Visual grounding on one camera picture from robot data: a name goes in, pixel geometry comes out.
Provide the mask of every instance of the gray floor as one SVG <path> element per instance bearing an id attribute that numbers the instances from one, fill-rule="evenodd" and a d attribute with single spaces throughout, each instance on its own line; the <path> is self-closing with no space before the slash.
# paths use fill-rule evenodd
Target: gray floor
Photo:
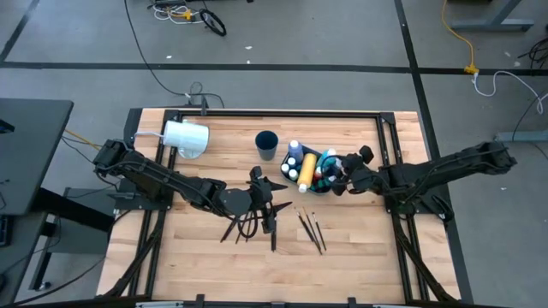
<path id="1" fill-rule="evenodd" d="M 0 2 L 0 45 L 25 12 L 27 1 Z M 129 0 L 135 30 L 149 62 L 356 64 L 407 67 L 408 59 L 392 1 L 326 0 L 209 2 L 225 22 L 225 38 L 202 26 L 157 21 L 146 0 Z M 441 1 L 403 0 L 420 67 L 462 68 L 467 46 L 448 34 L 439 20 Z M 448 20 L 489 13 L 499 1 L 451 2 Z M 476 46 L 480 68 L 525 68 L 515 57 L 543 37 L 547 3 L 523 2 L 514 17 L 534 18 L 527 33 L 466 34 Z M 41 0 L 14 49 L 11 62 L 140 63 L 122 1 Z M 201 81 L 227 108 L 419 110 L 410 74 L 273 71 L 161 71 L 178 91 Z M 475 93 L 470 76 L 422 75 L 442 154 L 489 140 L 511 130 L 532 98 L 510 77 L 498 79 L 494 98 Z M 539 91 L 548 77 L 525 77 Z M 491 77 L 479 86 L 491 91 Z M 97 143 L 122 136 L 128 109 L 175 106 L 183 99 L 164 92 L 144 70 L 0 69 L 0 97 L 59 98 L 74 101 L 68 128 Z M 545 115 L 532 110 L 523 129 L 546 129 Z M 479 304 L 538 307 L 548 283 L 548 210 L 542 188 L 548 161 L 529 144 L 510 145 L 519 164 L 507 175 L 477 175 L 450 185 L 457 226 L 474 300 Z M 93 150 L 82 146 L 88 156 Z M 70 187 L 102 187 L 92 166 L 61 144 L 44 186 L 61 193 Z M 46 278 L 58 285 L 100 256 L 55 255 Z M 89 298 L 100 268 L 70 289 L 44 301 Z M 20 291 L 19 298 L 35 293 Z"/>

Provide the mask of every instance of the yellow bottle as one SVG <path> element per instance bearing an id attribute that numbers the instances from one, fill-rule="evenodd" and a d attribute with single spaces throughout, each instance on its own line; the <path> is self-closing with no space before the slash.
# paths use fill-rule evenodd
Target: yellow bottle
<path id="1" fill-rule="evenodd" d="M 301 173 L 299 174 L 299 180 L 297 180 L 299 193 L 306 193 L 307 189 L 312 185 L 312 178 L 314 177 L 317 159 L 318 158 L 316 155 L 308 153 L 302 160 Z"/>

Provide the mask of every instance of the white cup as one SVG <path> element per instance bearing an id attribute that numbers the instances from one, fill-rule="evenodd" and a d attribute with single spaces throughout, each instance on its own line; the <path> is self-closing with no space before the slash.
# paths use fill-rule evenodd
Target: white cup
<path id="1" fill-rule="evenodd" d="M 179 155 L 186 159 L 198 158 L 206 151 L 209 142 L 209 127 L 183 120 L 182 123 L 167 121 L 164 130 L 164 145 L 179 148 Z"/>

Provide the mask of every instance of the wooden tabletop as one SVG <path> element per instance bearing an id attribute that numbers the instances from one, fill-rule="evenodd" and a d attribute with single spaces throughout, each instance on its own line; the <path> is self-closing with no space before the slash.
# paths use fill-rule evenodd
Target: wooden tabletop
<path id="1" fill-rule="evenodd" d="M 138 131 L 160 133 L 163 116 L 164 109 L 143 110 Z M 403 161 L 427 160 L 417 114 L 395 112 L 395 116 Z M 338 154 L 357 152 L 369 145 L 376 154 L 369 167 L 375 169 L 381 164 L 377 128 L 370 119 L 186 119 L 207 125 L 210 141 L 198 159 L 177 157 L 175 170 L 219 179 L 230 188 L 248 188 L 245 181 L 253 166 L 260 166 L 272 181 L 286 184 L 279 168 L 292 139 L 317 151 L 335 148 Z M 271 130 L 279 138 L 276 157 L 270 162 L 260 160 L 255 149 L 254 138 L 262 130 Z M 388 132 L 387 140 L 390 160 L 395 162 Z M 157 144 L 158 137 L 140 136 L 135 148 L 153 160 Z M 165 151 L 164 165 L 168 155 Z M 288 185 L 288 189 L 274 192 L 275 204 L 293 201 L 299 209 L 316 213 L 327 245 L 324 256 L 319 256 L 291 207 L 278 214 L 277 251 L 271 252 L 270 235 L 261 232 L 248 243 L 235 245 L 237 232 L 233 231 L 228 240 L 219 243 L 229 221 L 192 208 L 176 193 L 165 222 L 153 298 L 194 300 L 196 294 L 203 293 L 206 300 L 215 301 L 345 303 L 348 297 L 356 297 L 358 303 L 403 303 L 396 242 L 383 199 L 372 193 L 346 193 L 342 197 L 300 194 L 295 186 Z M 142 216 L 142 211 L 134 211 L 114 227 L 98 294 L 109 290 L 134 258 Z M 417 215 L 415 221 L 426 265 L 449 294 L 460 298 L 444 225 L 433 215 Z M 418 299 L 414 266 L 409 259 L 408 264 Z M 145 261 L 143 272 L 147 269 Z M 141 275 L 141 293 L 145 279 L 146 275 Z"/>

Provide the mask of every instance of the black desk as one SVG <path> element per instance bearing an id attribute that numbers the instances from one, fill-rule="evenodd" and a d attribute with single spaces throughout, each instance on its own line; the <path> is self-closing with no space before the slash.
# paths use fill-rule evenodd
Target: black desk
<path id="1" fill-rule="evenodd" d="M 30 261 L 24 257 L 33 252 L 39 236 L 50 238 L 46 247 L 57 236 L 57 225 L 46 222 L 48 214 L 68 219 L 73 225 L 94 228 L 102 235 L 113 222 L 111 208 L 106 214 L 108 209 L 94 210 L 40 187 L 73 105 L 70 101 L 0 98 L 0 117 L 15 127 L 13 133 L 0 134 L 0 181 L 9 179 L 0 185 L 6 201 L 6 206 L 0 206 L 0 215 L 13 218 L 10 245 L 0 247 L 0 273 L 23 258 L 4 273 L 6 284 L 0 292 L 0 305 L 15 300 Z M 34 285 L 41 282 L 47 266 L 47 260 L 42 258 L 47 253 L 46 249 L 40 256 Z"/>

